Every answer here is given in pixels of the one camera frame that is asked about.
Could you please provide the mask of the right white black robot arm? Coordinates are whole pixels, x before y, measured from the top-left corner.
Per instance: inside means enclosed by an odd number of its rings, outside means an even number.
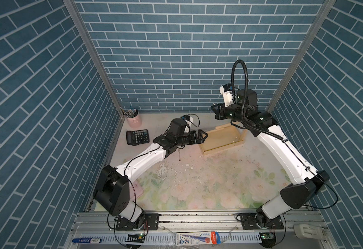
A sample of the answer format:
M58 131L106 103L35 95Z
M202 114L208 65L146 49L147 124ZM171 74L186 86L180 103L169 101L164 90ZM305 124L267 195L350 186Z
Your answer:
M250 131L270 150L290 180L288 186L256 211L258 226L268 227L280 215L305 206L328 185L330 176L324 170L317 170L299 153L270 113L258 110L255 91L235 90L229 84L219 90L224 101L212 105L215 118L229 119L232 126Z

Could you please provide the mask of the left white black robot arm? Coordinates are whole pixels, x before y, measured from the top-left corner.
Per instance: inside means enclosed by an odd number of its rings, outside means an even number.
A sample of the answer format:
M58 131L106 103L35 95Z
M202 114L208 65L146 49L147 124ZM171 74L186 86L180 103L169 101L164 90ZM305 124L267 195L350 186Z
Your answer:
M153 165L163 161L179 148L202 144L208 138L203 130L192 130L185 117L171 121L164 134L154 138L142 153L126 163L105 166L93 191L93 198L113 217L122 217L135 228L144 223L145 211L137 205L133 182Z

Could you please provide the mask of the wooden jewelry display stand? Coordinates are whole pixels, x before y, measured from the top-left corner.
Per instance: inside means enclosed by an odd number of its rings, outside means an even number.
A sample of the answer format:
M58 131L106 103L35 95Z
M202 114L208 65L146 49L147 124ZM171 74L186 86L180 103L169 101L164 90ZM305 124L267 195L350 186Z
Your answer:
M208 137L200 149L203 156L208 156L226 149L243 145L247 130L241 130L231 124L217 126L214 130L208 131Z

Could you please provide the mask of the pink pen holder cup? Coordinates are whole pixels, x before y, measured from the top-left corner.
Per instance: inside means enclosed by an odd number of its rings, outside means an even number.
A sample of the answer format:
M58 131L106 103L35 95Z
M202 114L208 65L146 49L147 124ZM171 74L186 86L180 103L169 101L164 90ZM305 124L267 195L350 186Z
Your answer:
M129 125L130 128L139 128L142 125L142 119L141 119L141 115L140 114L136 114L134 117L126 118L126 121Z

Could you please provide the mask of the black desk calculator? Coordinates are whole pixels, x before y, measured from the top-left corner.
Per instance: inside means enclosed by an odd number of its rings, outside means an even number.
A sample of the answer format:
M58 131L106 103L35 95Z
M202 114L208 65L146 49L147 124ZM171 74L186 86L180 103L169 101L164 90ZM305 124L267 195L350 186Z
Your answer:
M149 133L147 129L137 131L127 131L126 141L128 145L137 146L150 142Z

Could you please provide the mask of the pens in pink cup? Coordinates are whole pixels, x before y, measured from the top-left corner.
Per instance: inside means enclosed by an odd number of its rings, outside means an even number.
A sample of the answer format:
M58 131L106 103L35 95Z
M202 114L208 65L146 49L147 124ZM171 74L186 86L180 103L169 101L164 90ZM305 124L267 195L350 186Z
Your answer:
M123 110L123 115L125 118L135 118L138 114L139 114L138 109Z

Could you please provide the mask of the red blue packaged box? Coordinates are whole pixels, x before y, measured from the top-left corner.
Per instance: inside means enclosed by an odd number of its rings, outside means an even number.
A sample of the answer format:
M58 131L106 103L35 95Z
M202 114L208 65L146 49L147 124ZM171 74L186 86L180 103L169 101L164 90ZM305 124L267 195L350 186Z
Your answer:
M222 240L216 231L179 232L176 234L176 246L217 245Z

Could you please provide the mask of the white plastic bracket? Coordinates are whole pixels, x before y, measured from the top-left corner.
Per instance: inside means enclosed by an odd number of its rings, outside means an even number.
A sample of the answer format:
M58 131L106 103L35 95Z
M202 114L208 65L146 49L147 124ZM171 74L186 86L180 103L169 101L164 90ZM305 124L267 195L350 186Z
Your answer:
M294 233L299 239L322 240L325 237L323 228L309 224L294 224Z

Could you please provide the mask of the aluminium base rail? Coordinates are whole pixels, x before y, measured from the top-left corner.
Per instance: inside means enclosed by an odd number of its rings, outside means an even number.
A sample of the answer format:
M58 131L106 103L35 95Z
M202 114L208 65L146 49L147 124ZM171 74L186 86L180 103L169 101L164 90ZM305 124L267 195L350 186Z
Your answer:
M245 210L192 210L192 211L148 211L147 229L134 230L125 221L105 212L79 213L66 240L67 249L181 249L176 246L179 232L216 231L222 240L217 245L199 245L201 248L217 249L263 249L270 245L274 249L335 249L336 241L318 211L298 209L282 215L284 228L258 229L237 221ZM294 233L294 224L309 224L324 229L322 240L299 239ZM74 238L101 238L100 244L73 244Z

